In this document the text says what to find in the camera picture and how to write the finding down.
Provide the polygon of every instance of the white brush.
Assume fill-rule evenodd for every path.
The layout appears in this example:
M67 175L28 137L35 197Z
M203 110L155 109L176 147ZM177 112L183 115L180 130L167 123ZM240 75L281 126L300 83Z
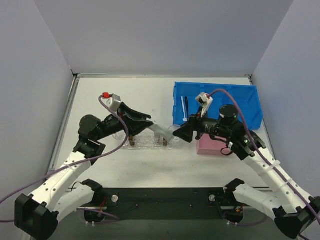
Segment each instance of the white brush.
M181 102L182 102L182 109L183 109L183 115L184 115L183 121L186 122L186 121L188 121L188 120L187 120L187 118L186 118L185 101L184 101L184 97L183 97L183 96L181 96Z

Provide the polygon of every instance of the bolt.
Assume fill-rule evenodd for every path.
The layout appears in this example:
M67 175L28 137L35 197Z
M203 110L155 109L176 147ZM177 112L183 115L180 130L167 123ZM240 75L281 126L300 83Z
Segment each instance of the bolt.
M113 203L118 202L118 199L119 199L119 197L118 197L117 195L113 195L113 196L111 197L111 201L112 201Z
M211 195L209 196L209 201L210 201L210 202L214 202L215 200L216 200L216 196L213 195L213 194L211 194Z

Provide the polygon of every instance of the blue bin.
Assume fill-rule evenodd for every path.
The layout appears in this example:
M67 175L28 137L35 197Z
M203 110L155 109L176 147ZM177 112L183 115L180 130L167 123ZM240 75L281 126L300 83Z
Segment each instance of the blue bin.
M189 115L195 114L200 104L196 101L196 96L205 92L212 93L216 89L228 91L238 103L250 130L260 128L263 120L263 112L260 105L259 95L256 86L252 85L229 85L229 84L209 84L196 82L175 82L173 89L174 106L173 106L173 124L182 125L184 123L184 111L182 100L187 96ZM217 92L213 96L213 103L208 110L208 117L218 119L219 109L226 104L233 104L227 95L223 92Z

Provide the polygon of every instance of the tabletop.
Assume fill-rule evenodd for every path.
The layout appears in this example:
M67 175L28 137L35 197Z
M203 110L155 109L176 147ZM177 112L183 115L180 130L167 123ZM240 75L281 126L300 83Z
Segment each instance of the tabletop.
M83 116L91 114L104 120L110 114L98 101L103 92L119 95L128 107L149 114L159 124L170 127L173 124L175 82L251 84L248 78L81 77L54 168L62 165L78 142L79 122ZM270 148L264 123L254 132ZM100 142L106 145L104 153L120 143L112 136ZM171 150L120 149L100 158L78 181L92 179L104 188L215 188L223 187L235 178L252 187L267 187L234 154L228 157L197 155L194 140L192 143L181 142Z

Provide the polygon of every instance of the pink block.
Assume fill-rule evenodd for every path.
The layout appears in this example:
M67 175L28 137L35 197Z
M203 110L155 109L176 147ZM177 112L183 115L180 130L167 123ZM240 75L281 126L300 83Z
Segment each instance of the pink block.
M212 140L208 134L204 134L199 141L196 143L196 153L199 155L216 155L223 156L221 154L221 149L225 148L226 144L221 141ZM228 149L223 150L224 154L230 153Z

